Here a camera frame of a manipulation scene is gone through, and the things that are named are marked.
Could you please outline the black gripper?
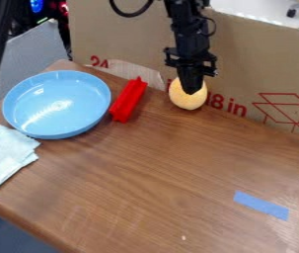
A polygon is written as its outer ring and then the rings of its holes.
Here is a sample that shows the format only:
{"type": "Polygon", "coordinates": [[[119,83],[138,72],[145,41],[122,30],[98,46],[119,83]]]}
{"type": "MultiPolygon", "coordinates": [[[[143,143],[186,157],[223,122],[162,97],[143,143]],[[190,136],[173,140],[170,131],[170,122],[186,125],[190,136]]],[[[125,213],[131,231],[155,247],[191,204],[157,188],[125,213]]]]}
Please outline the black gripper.
{"type": "Polygon", "coordinates": [[[166,3],[170,28],[174,33],[175,47],[167,47],[165,64],[177,68],[183,91],[198,92],[203,85],[203,75],[218,74],[218,57],[210,52],[210,37],[217,30],[209,30],[213,18],[202,14],[209,3],[166,3]]]}

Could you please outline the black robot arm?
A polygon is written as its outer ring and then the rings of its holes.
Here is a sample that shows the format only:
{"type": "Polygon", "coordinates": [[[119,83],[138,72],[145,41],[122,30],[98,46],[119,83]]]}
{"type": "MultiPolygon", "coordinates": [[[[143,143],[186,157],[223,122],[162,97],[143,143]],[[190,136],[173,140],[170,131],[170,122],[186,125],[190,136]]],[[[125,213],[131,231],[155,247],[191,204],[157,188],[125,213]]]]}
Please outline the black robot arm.
{"type": "Polygon", "coordinates": [[[163,49],[165,64],[177,69],[182,90],[193,95],[202,89],[205,77],[218,75],[218,57],[210,51],[217,30],[209,30],[209,23],[217,22],[202,14],[210,0],[163,0],[163,4],[175,40],[175,47],[163,49]]]}

